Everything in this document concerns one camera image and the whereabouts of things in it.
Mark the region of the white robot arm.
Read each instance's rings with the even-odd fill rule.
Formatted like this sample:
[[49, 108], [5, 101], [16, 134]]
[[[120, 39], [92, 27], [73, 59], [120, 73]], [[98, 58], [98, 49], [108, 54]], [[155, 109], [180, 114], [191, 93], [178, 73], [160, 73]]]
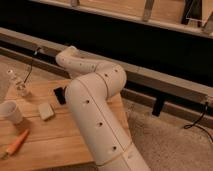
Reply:
[[58, 53], [56, 62], [79, 74], [67, 85], [65, 100], [99, 171], [151, 171], [107, 104], [126, 84], [123, 67], [82, 58], [74, 46]]

